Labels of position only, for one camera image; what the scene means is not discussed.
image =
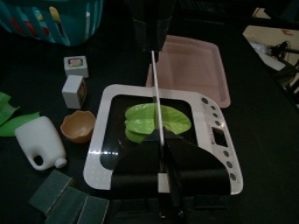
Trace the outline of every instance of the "black table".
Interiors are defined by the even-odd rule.
[[[230,105],[222,109],[244,189],[228,199],[236,223],[299,223],[299,114],[248,42],[232,28],[192,21],[172,21],[169,34],[196,38],[218,46],[226,74]],[[82,110],[94,115],[102,89],[109,84],[142,86],[148,60],[134,42],[130,20],[106,12],[86,44],[65,47],[6,33],[0,29],[0,91],[19,106],[14,116],[41,111],[58,132],[66,109],[61,88],[66,80],[62,57],[85,55],[87,97]],[[59,169],[75,180],[75,188],[113,199],[87,187],[82,168],[89,144],[70,143],[61,135],[67,165]],[[35,171],[14,137],[0,137],[0,222],[41,223],[42,215],[27,205],[51,169]],[[225,210],[208,213],[209,223],[232,223]],[[201,223],[193,215],[192,223]]]

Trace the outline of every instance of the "white bottle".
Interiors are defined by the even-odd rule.
[[[41,116],[14,130],[15,139],[33,169],[42,171],[66,164],[59,135],[46,116]]]

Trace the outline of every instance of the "green leaves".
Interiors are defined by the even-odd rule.
[[[137,104],[125,112],[125,136],[134,142],[141,143],[144,138],[154,130],[154,103]],[[190,126],[186,115],[174,108],[161,105],[162,126],[178,135]]]

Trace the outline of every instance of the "blue basket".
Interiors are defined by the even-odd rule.
[[[77,46],[98,28],[102,1],[0,0],[0,25],[25,37]]]

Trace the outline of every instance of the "white plastic tray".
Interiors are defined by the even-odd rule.
[[[166,36],[156,63],[158,88],[197,92],[221,108],[229,105],[229,91],[220,51],[212,43]],[[152,86],[152,71],[145,86]]]

